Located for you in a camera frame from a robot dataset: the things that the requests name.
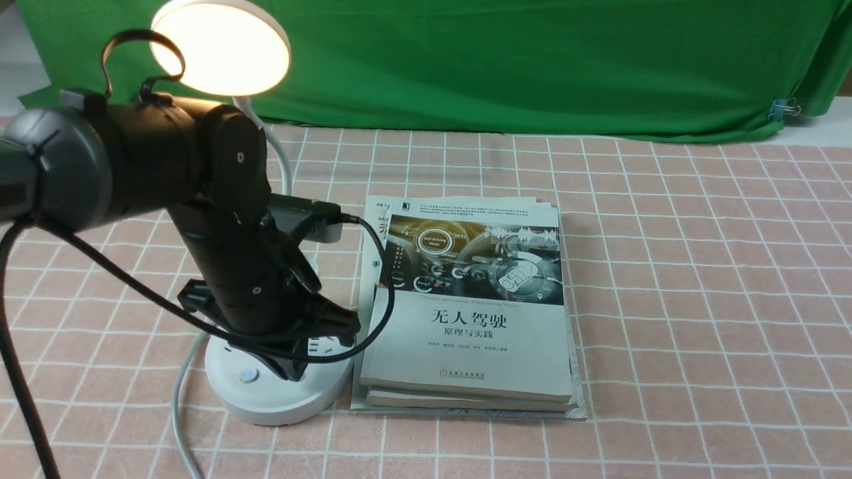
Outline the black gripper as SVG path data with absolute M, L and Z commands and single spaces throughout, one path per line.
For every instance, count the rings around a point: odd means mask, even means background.
M 286 269 L 272 263 L 201 265 L 201 280 L 178 294 L 186 312 L 201 313 L 221 331 L 229 349 L 259 360 L 280 379 L 302 380 L 311 339 L 337 339 L 352 347 L 360 330 L 358 313 L 308 291 Z

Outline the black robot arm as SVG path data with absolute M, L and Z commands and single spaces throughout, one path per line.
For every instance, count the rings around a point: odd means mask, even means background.
M 298 381 L 308 340 L 353 346 L 356 312 L 321 294 L 302 240 L 339 239 L 338 204 L 274 194 L 264 131 L 209 100 L 109 105 L 65 91 L 61 107 L 22 112 L 2 137 L 2 221 L 62 234 L 166 210 L 201 273 L 178 312 Z

